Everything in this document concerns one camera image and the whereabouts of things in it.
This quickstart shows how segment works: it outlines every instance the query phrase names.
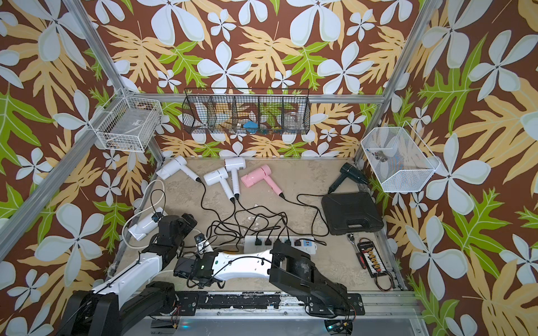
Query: wire basket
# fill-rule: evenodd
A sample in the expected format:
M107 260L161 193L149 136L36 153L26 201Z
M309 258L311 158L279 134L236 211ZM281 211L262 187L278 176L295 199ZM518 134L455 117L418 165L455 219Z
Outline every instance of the wire basket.
M427 158L403 127L376 127L360 144L384 192L418 192L441 164L431 151Z
M306 95L256 94L254 89L242 95L190 90L195 89L185 90L182 106L188 133L306 134L310 130L308 90Z
M125 96L116 104L103 122L94 128L106 149L144 152L155 128L161 123L159 101Z

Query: black wire basket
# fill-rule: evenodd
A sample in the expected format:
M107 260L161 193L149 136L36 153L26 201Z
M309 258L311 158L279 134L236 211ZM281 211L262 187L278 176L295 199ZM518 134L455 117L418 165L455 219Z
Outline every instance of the black wire basket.
M236 90L226 88L225 92ZM306 134L310 130L308 90L241 90L249 93L215 94L185 89L182 106L185 130L190 134ZM266 93L258 94L256 90Z

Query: socket set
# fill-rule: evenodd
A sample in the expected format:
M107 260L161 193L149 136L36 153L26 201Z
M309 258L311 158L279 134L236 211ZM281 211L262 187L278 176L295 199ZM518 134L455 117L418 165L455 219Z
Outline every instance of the socket set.
M371 241L360 242L358 244L359 251L362 253L364 260L366 261L366 266L368 272L370 272L370 277L374 277L374 274L378 276L387 275L387 269L381 256L376 249L376 246Z
M248 235L245 237L245 240L244 240L244 252L243 253L246 253L246 254L250 254L250 253L258 253L258 252L263 252L263 251L266 251L268 249L272 249L273 246L274 246L274 242L277 240L278 236L277 235L272 235L272 236L259 236L258 239L258 245L256 245L256 235ZM280 236L280 241L283 242L283 243L287 243L287 244L290 244L291 247L295 247L296 249L300 250L300 251L303 251L305 253L308 253L310 255L313 255L313 254L316 254L316 250L317 250L317 244L313 241L310 241L310 240L305 240L305 239L312 239L314 240L314 237L312 236L308 236L308 235L303 235L303 236L296 236L296 235L291 235L289 236L289 242L287 242L288 240L288 235L281 235Z

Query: pink hair dryer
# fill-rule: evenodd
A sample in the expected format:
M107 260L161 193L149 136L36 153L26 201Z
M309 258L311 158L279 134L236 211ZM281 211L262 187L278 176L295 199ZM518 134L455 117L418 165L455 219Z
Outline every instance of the pink hair dryer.
M251 187L255 183L260 182L261 180L265 180L267 184L273 189L273 191L280 196L282 193L282 189L278 187L278 185L273 181L273 179L269 176L271 174L271 170L269 169L268 165L263 165L258 169L255 169L250 174L246 174L245 176L241 177L241 181L243 181L243 184L245 186Z

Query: white cable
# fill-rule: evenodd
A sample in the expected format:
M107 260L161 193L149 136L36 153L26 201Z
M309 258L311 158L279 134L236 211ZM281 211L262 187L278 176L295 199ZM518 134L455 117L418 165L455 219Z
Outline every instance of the white cable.
M126 244L128 247L130 247L130 248L132 248L132 249L143 249L143 248L146 248L146 247L149 246L149 245L145 245L145 246L132 246L131 244L129 244L129 242L127 242L127 240L125 239L125 228L127 227L127 224L128 224L134 217L136 217L136 216L138 216L138 215L141 216L142 213L143 213L144 211L147 211L147 210L149 210L149 209L153 209L153 208L155 207L156 204L161 203L162 199L163 199L164 196L165 196L165 184L164 184L164 182L163 182L162 180L156 178L155 180L153 180L153 181L151 181L150 183L148 183L146 189L144 189L143 194L145 195L147 189L151 186L151 184L153 184L153 183L155 183L155 182L157 182L157 181L159 181L159 182L161 183L161 185L162 185L162 194L161 194L161 198L160 198L156 203L153 203L153 202L152 202L152 203L151 203L151 206L145 208L145 209L142 210L141 212L138 212L138 213L134 214L134 215L133 215L131 218L129 218L129 219L125 222L125 224L123 225L123 228L122 228L122 238L123 238L123 241L125 242L125 244Z

